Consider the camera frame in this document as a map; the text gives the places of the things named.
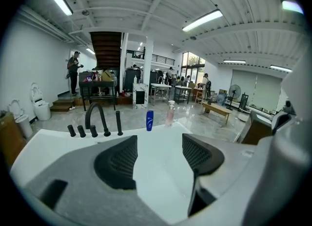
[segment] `electric fan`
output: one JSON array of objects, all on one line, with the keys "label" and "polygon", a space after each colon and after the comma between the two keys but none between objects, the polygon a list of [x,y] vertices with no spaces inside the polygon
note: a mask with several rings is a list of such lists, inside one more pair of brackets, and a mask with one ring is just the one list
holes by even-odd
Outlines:
[{"label": "electric fan", "polygon": [[232,110],[232,101],[233,99],[237,99],[240,96],[240,87],[238,85],[232,85],[229,90],[229,96],[232,98],[230,100],[230,105],[227,107],[227,109]]}]

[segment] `blue bottle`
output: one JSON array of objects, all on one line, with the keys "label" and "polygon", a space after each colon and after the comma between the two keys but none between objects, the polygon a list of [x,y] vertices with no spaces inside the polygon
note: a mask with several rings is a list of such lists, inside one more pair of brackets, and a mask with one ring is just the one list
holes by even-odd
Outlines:
[{"label": "blue bottle", "polygon": [[146,113],[146,130],[151,131],[153,126],[153,118],[154,118],[154,111],[147,111]]}]

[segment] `railing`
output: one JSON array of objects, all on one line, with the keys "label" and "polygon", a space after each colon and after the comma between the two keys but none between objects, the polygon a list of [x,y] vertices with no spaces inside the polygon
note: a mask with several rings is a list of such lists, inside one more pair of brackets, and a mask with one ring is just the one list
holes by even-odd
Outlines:
[{"label": "railing", "polygon": [[[143,52],[140,51],[133,51],[133,50],[127,50],[127,53],[132,54],[132,58],[137,58],[137,59],[144,59],[144,54]],[[156,61],[159,63],[165,63],[169,65],[174,65],[175,60],[163,56],[158,56],[158,55],[152,55],[152,61]]]}]

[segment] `white toilet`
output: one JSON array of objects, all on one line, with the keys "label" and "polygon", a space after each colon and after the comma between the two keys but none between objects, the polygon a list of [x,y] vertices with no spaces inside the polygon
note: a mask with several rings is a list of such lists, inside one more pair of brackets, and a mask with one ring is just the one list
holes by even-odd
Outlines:
[{"label": "white toilet", "polygon": [[30,137],[33,134],[33,130],[30,127],[28,115],[24,114],[24,109],[20,107],[20,101],[13,99],[11,104],[8,105],[8,110],[13,114],[15,122],[23,132],[25,138]]},{"label": "white toilet", "polygon": [[43,100],[42,92],[36,83],[31,84],[31,99],[33,101],[35,115],[39,120],[48,120],[51,118],[50,105]]}]

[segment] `staircase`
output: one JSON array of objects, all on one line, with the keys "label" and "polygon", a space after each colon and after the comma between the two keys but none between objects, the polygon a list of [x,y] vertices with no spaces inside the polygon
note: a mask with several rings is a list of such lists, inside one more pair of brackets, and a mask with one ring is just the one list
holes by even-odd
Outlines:
[{"label": "staircase", "polygon": [[50,107],[52,112],[68,112],[69,108],[75,106],[74,100],[69,99],[58,99],[53,102],[53,106]]},{"label": "staircase", "polygon": [[91,32],[97,67],[106,70],[120,67],[120,32]]}]

